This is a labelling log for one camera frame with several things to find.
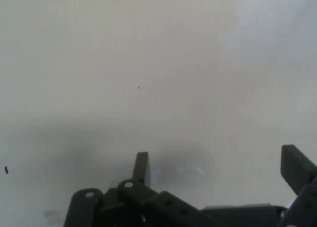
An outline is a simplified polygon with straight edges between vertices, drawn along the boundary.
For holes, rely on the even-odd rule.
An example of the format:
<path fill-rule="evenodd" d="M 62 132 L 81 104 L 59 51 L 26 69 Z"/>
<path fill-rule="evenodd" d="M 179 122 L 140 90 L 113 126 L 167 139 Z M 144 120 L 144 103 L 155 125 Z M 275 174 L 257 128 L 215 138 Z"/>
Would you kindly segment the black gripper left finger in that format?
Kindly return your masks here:
<path fill-rule="evenodd" d="M 71 198 L 66 227 L 216 227 L 218 221 L 169 192 L 150 189 L 148 152 L 136 155 L 132 177 L 102 193 L 88 188 Z"/>

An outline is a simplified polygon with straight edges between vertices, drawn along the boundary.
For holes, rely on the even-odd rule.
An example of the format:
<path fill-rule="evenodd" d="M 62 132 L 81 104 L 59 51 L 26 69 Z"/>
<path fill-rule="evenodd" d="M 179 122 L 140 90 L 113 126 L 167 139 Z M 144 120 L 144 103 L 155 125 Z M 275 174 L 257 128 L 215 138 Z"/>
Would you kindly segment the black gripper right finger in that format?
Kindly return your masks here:
<path fill-rule="evenodd" d="M 296 194 L 281 219 L 281 227 L 317 225 L 317 166 L 295 145 L 283 145 L 280 172 Z"/>

